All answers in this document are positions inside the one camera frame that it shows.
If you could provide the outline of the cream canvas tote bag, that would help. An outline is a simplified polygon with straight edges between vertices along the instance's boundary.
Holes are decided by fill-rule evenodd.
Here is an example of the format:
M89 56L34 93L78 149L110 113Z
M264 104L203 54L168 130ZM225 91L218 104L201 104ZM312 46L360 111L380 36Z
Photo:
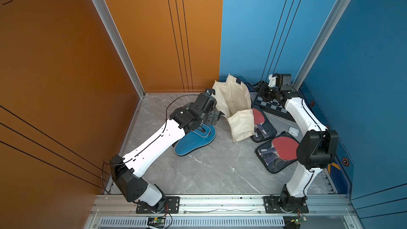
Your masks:
M254 135L254 115L248 87L240 78L228 75L225 82L214 82L216 109L224 114L232 135L239 142Z

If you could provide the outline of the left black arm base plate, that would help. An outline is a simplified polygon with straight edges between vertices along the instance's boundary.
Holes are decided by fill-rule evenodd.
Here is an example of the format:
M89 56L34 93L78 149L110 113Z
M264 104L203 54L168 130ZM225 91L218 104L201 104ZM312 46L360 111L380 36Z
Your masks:
M179 196L166 196L155 206L150 206L146 202L139 201L137 204L137 214L178 214L180 207Z

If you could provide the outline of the blue paddle case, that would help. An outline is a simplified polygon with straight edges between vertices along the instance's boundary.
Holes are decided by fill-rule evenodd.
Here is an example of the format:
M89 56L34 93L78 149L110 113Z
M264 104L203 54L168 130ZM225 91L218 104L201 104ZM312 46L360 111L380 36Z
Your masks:
M186 134L174 145L177 156L186 156L189 153L209 145L216 137L216 129L213 125L203 124L196 130Z

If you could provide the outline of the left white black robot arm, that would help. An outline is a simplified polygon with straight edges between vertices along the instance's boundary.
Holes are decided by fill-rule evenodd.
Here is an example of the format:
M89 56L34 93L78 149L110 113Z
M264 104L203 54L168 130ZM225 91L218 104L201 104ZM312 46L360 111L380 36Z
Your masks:
M107 164L112 180L128 202L143 202L154 212L165 210L164 192L144 180L143 175L171 146L176 155L184 156L210 144L216 136L214 126L222 115L216 104L215 90L206 89L194 102L166 114L164 125L139 147L110 159Z

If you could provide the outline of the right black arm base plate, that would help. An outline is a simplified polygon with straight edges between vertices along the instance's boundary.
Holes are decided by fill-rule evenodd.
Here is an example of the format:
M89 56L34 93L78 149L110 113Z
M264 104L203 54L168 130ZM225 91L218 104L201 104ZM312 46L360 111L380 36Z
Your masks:
M305 198L292 198L280 196L264 196L263 204L268 214L301 214L309 213Z

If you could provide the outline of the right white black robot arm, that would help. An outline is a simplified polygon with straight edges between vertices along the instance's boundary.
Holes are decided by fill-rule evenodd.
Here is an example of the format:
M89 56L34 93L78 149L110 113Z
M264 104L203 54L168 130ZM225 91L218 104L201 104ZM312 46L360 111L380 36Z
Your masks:
M296 148L298 165L290 181L283 186L278 200L283 212L300 211L306 205L307 192L315 177L335 160L338 133L325 127L311 112L292 86L290 74L272 74L268 82L256 83L255 90L263 101L277 101L292 116L303 134Z

